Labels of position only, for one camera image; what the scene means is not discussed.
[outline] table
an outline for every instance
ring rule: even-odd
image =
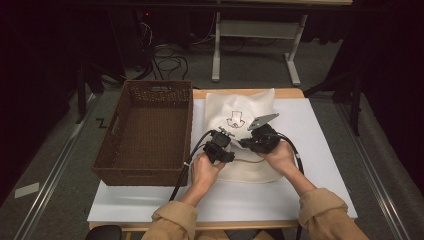
[[[256,3],[291,3],[305,5],[351,5],[352,0],[232,0],[231,2]],[[302,37],[308,15],[303,14],[298,23],[258,22],[221,20],[221,13],[216,13],[215,24],[215,51],[212,63],[212,81],[219,82],[221,68],[220,42],[221,36],[259,37],[293,40],[290,53],[285,53],[285,62],[294,86],[300,85],[299,75],[294,64],[294,56]]]
[[[203,134],[203,98],[207,92],[248,95],[261,91],[264,89],[194,90],[191,146]],[[299,89],[276,89],[275,96],[274,106],[280,116],[272,125],[296,145],[302,156],[305,175],[317,187],[327,187],[344,199],[349,207],[348,215],[357,218],[309,100],[303,98]],[[186,188],[180,189],[176,199]],[[168,201],[172,190],[173,187],[108,187],[101,182],[87,221],[90,228],[116,224],[124,231],[145,231],[150,225],[151,214]],[[298,199],[285,178],[266,184],[218,181],[198,205],[197,229],[296,227]]]

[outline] black cable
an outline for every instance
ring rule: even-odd
[[[188,159],[187,159],[187,161],[184,163],[183,170],[182,170],[182,171],[181,171],[181,173],[180,173],[180,177],[178,178],[177,184],[175,185],[174,191],[172,192],[171,197],[169,198],[169,201],[174,200],[174,199],[175,199],[175,196],[177,196],[178,190],[179,190],[179,189],[180,189],[180,187],[181,187],[181,183],[182,183],[182,181],[183,181],[183,179],[184,179],[184,176],[185,176],[185,174],[187,173],[187,171],[188,171],[188,169],[189,169],[189,166],[190,166],[191,161],[193,160],[193,156],[194,156],[194,154],[197,152],[197,150],[199,150],[199,149],[200,149],[200,147],[201,147],[201,146],[199,146],[199,145],[200,145],[200,143],[203,141],[203,139],[204,139],[206,136],[208,136],[209,134],[212,134],[212,133],[214,133],[214,132],[216,132],[216,131],[215,131],[215,130],[209,130],[209,131],[207,131],[205,134],[203,134],[203,136],[202,136],[202,137],[200,138],[200,140],[197,142],[196,146],[193,148],[193,151],[191,152],[191,154],[190,154],[189,158],[188,158]]]
[[[155,71],[155,69],[153,69],[153,75],[155,76],[155,80],[158,80],[158,76],[156,75],[156,71]]]
[[[162,79],[162,80],[165,80],[164,78],[163,78],[163,76],[162,76],[162,72],[160,71],[160,68],[159,68],[159,66],[158,66],[158,63],[156,62],[156,59],[153,57],[152,58],[152,60],[153,60],[153,62],[155,63],[155,66],[156,66],[156,69],[158,70],[158,72],[159,72],[159,75],[160,75],[160,78]]]
[[[168,55],[158,55],[159,52],[164,51],[164,50],[169,50],[171,53],[169,53]],[[157,58],[170,58],[170,57],[174,56],[174,54],[175,54],[175,51],[169,46],[156,46],[156,49],[155,49],[155,52],[154,52],[154,56],[157,57]]]
[[[170,54],[168,54],[168,55],[165,55],[165,56],[158,56],[158,55],[157,55],[157,53],[158,53],[158,52],[160,52],[160,51],[163,51],[163,50],[170,50],[170,51],[171,51],[171,53],[170,53]],[[182,62],[181,62],[181,61],[184,61],[186,69],[185,69],[185,71],[184,71],[184,73],[183,73],[183,76],[181,77],[181,80],[184,80],[184,79],[185,79],[185,77],[186,77],[186,75],[187,75],[187,72],[188,72],[188,62],[187,62],[187,59],[186,59],[185,57],[182,57],[182,56],[175,56],[175,52],[174,52],[174,50],[173,50],[173,49],[171,49],[171,48],[159,48],[159,49],[157,49],[157,50],[155,51],[154,55],[155,55],[155,57],[162,59],[162,60],[161,60],[161,61],[159,61],[159,62],[156,62],[156,61],[155,61],[155,64],[156,64],[156,67],[158,68],[159,72],[161,72],[161,71],[168,72],[167,80],[170,80],[171,74],[172,74],[175,70],[177,70],[177,69],[179,69],[179,68],[183,67],[183,64],[182,64]],[[163,67],[161,67],[161,65],[162,65],[163,63],[166,63],[166,62],[169,62],[169,61],[171,61],[171,62],[175,62],[175,63],[176,63],[176,66],[171,67],[171,68],[163,68]]]
[[[138,75],[137,77],[135,77],[134,80],[142,80],[143,78],[147,77],[152,71],[153,71],[153,64],[151,61],[149,61],[146,68],[144,69],[144,72]]]
[[[297,149],[296,149],[296,147],[294,146],[293,142],[292,142],[292,141],[291,141],[291,140],[290,140],[287,136],[285,136],[285,135],[283,135],[283,134],[281,134],[281,133],[278,133],[278,136],[279,136],[281,139],[285,140],[286,142],[288,142],[288,143],[290,144],[290,146],[292,147],[293,152],[294,152],[294,157],[296,158],[296,161],[297,161],[297,167],[299,168],[299,171],[300,171],[303,175],[305,175],[305,172],[304,172],[304,170],[303,170],[302,160],[300,159],[299,152],[297,151]]]
[[[215,47],[215,43],[210,43],[211,40],[213,40],[214,38],[210,38],[207,41],[204,41],[202,43],[197,43],[195,45],[191,45],[191,47],[196,48],[196,49],[200,49],[200,50],[205,50],[205,49],[212,49]]]
[[[104,68],[102,68],[102,67],[100,67],[99,65],[97,65],[97,64],[95,64],[95,63],[92,63],[92,62],[86,62],[86,63],[84,63],[84,64],[87,64],[87,66],[90,66],[90,67],[92,67],[94,70],[96,70],[99,74],[104,74],[104,75],[107,75],[107,76],[109,76],[109,77],[111,77],[111,78],[113,78],[113,79],[115,79],[115,80],[117,80],[118,82],[121,82],[121,83],[124,83],[125,82],[125,77],[123,77],[123,76],[121,76],[121,75],[115,75],[114,73],[112,73],[112,72],[109,72],[108,70],[106,70],[106,69],[104,69]]]
[[[227,42],[229,42],[230,40],[234,40],[234,39],[230,39],[230,38],[223,38],[223,40],[225,40],[225,41],[227,41]],[[241,41],[241,46],[240,47],[238,47],[237,49],[235,49],[235,50],[225,50],[222,46],[219,48],[221,51],[223,51],[223,52],[226,52],[226,53],[235,53],[235,52],[238,52],[238,51],[240,51],[241,49],[243,49],[244,48],[244,46],[246,45],[246,39],[244,39],[244,38],[242,38],[242,39],[240,39],[240,41]]]
[[[214,14],[213,14],[211,27],[209,28],[209,32],[208,32],[208,34],[206,34],[206,37],[204,37],[204,38],[203,38],[203,40],[200,40],[199,42],[191,43],[191,44],[190,44],[191,46],[195,46],[195,45],[197,45],[197,44],[201,44],[201,43],[207,42],[207,41],[209,41],[209,40],[211,40],[211,39],[214,39],[214,37],[209,38],[209,35],[212,33],[212,29],[213,29],[213,27],[215,26],[215,19],[216,19],[216,15],[217,15],[216,13],[214,13]]]
[[[107,85],[109,85],[109,86],[112,86],[112,87],[122,86],[122,83],[121,82],[107,80],[107,79],[105,79],[103,77],[102,77],[102,82],[105,83],[105,84],[107,84]]]
[[[249,46],[271,46],[271,45],[276,44],[277,42],[281,42],[283,39],[272,38],[269,42],[266,42],[266,43],[254,42],[254,41],[249,41],[249,40],[262,40],[262,39],[261,38],[247,38],[246,44],[249,45]]]

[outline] gray carpet floor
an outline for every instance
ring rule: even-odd
[[[248,44],[239,50],[238,42],[223,43],[221,81],[212,83],[212,49],[209,44],[199,48],[182,50],[176,46],[166,47],[157,52],[157,56],[183,56],[188,62],[185,79],[192,80],[194,86],[201,89],[214,88],[286,88],[293,87],[282,54],[290,49],[285,41],[249,39]],[[340,43],[320,45],[317,42],[301,43],[295,58],[296,67],[302,85],[306,90],[325,79]],[[158,63],[165,58],[157,58]],[[185,63],[174,60],[159,63],[160,68],[173,69],[162,71],[165,79],[178,80],[184,76]],[[138,73],[128,69],[128,77]],[[160,79],[159,72],[150,74],[147,79]],[[104,129],[99,128],[99,118],[107,125],[120,87],[105,85],[103,95],[96,96],[96,104],[88,116],[73,148],[69,161],[45,209],[38,219],[30,239],[84,239],[89,231],[87,216],[97,190],[99,179],[91,172],[91,165],[101,144]],[[346,117],[340,109],[344,105],[333,104],[330,93],[319,93],[310,98],[312,107],[328,141],[336,164],[345,181],[359,218],[356,223],[370,239],[402,239],[396,237],[395,230],[388,222],[386,206],[381,205],[378,194],[363,163],[364,153],[358,149],[358,140],[363,144],[366,157],[371,159],[381,179],[384,189],[399,215],[410,239],[424,236],[424,200],[409,179],[407,172],[396,157],[372,109],[363,96],[359,131],[361,136],[354,137],[346,125]],[[67,139],[78,126],[76,97],[71,102],[71,110],[55,126],[32,163],[22,175],[15,189],[46,181],[53,165],[59,158]],[[11,192],[0,209],[0,239],[13,239],[24,221],[28,211],[37,198],[32,193],[14,198]],[[284,229],[286,239],[294,239],[295,229]],[[234,240],[249,239],[252,231],[229,231]],[[129,239],[139,239],[140,233],[133,233]],[[302,239],[309,239],[306,231]]]

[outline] person's arm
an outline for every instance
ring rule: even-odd
[[[299,223],[311,239],[368,239],[347,215],[347,205],[327,189],[317,189],[296,167],[289,143],[281,141],[269,154],[259,154],[293,185],[300,197]]]
[[[212,165],[206,154],[199,154],[192,164],[192,185],[179,201],[171,201],[153,213],[153,223],[143,236],[150,239],[194,239],[196,206],[216,182],[225,163]]]

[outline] tan jacket sleeve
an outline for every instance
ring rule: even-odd
[[[143,240],[194,239],[197,209],[190,204],[171,201],[156,210],[152,219]]]
[[[299,222],[311,239],[368,239],[347,215],[346,203],[324,188],[300,198]]]

